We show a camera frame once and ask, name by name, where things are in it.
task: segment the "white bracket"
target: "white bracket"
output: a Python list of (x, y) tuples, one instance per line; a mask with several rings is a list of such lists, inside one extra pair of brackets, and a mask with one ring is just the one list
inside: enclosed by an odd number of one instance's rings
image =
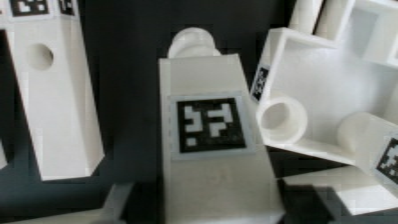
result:
[(291, 26), (268, 33), (252, 84), (262, 144), (353, 165), (398, 196), (398, 2), (319, 2), (296, 1)]

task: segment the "white object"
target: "white object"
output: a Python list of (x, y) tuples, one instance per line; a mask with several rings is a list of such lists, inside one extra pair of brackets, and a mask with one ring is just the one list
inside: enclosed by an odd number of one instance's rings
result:
[(289, 19), (289, 29), (312, 34), (323, 0), (296, 0)]
[(26, 221), (12, 222), (12, 224), (90, 224), (101, 218), (101, 213), (102, 209), (97, 209)]
[(6, 166), (6, 159), (5, 159), (5, 154), (3, 154), (3, 144), (0, 142), (0, 170)]
[(126, 224), (118, 219), (127, 203), (127, 196), (131, 194), (133, 184), (115, 184), (110, 189), (102, 208), (76, 212), (65, 215), (56, 215), (46, 218), (31, 219), (12, 224)]
[(0, 3), (40, 178), (86, 177), (102, 144), (76, 1)]
[[(184, 39), (181, 31), (175, 39)], [(211, 43), (211, 36), (198, 45)], [(253, 104), (248, 100), (245, 76), (241, 71), (237, 55), (213, 56), (214, 49), (205, 56), (195, 53), (182, 58), (172, 57), (159, 60), (159, 87), (161, 87), (161, 139), (163, 139), (163, 177), (165, 177), (165, 217), (166, 223), (268, 223), (280, 220), (282, 205), (275, 186), (275, 179), (268, 161), (268, 155), (259, 143), (257, 135), (250, 136), (253, 152), (223, 155), (209, 158), (195, 157), (189, 160), (173, 160), (172, 145), (172, 116), (170, 105), (175, 96), (214, 96), (239, 92), (246, 119), (252, 132), (257, 133), (253, 125)]]
[(353, 166), (284, 177), (284, 181), (287, 185), (332, 187), (351, 215), (398, 207), (398, 198)]
[(252, 98), (262, 144), (356, 166), (398, 196), (396, 16), (396, 1), (326, 1), (316, 35), (269, 30)]

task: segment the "dark background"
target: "dark background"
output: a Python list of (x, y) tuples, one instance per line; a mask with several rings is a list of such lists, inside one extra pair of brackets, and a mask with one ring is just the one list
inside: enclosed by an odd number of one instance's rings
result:
[[(90, 178), (40, 182), (6, 39), (0, 35), (0, 223), (101, 207), (115, 182), (136, 182), (129, 223), (161, 223), (157, 58), (186, 27), (204, 28), (221, 54), (239, 53), (252, 82), (266, 31), (289, 21), (293, 0), (79, 0), (106, 157)], [(269, 149), (278, 177), (339, 164)]]

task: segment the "circular hole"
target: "circular hole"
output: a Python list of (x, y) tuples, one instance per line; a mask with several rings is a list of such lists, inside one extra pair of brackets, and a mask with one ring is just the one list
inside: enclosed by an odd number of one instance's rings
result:
[(294, 101), (269, 105), (261, 117), (266, 141), (277, 144), (293, 143), (301, 137), (305, 127), (307, 115)]
[(262, 128), (264, 129), (275, 129), (280, 125), (282, 122), (287, 119), (287, 107), (282, 103), (275, 104), (268, 110), (264, 111), (262, 115)]
[(44, 44), (33, 44), (26, 50), (28, 64), (37, 70), (46, 70), (53, 65), (53, 52)]

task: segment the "black square marker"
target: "black square marker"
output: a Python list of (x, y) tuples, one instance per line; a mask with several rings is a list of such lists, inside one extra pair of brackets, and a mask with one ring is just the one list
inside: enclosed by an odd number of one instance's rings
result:
[(58, 9), (63, 15), (74, 16), (72, 0), (58, 0)]
[(268, 76), (268, 69), (259, 68), (253, 85), (252, 85), (252, 97), (257, 101), (259, 101), (261, 95), (262, 95), (266, 76)]
[(12, 16), (47, 15), (47, 0), (8, 0)]
[(398, 140), (394, 138), (388, 141), (376, 170), (387, 179), (398, 184)]
[(175, 107), (179, 153), (243, 149), (236, 99), (179, 101)]

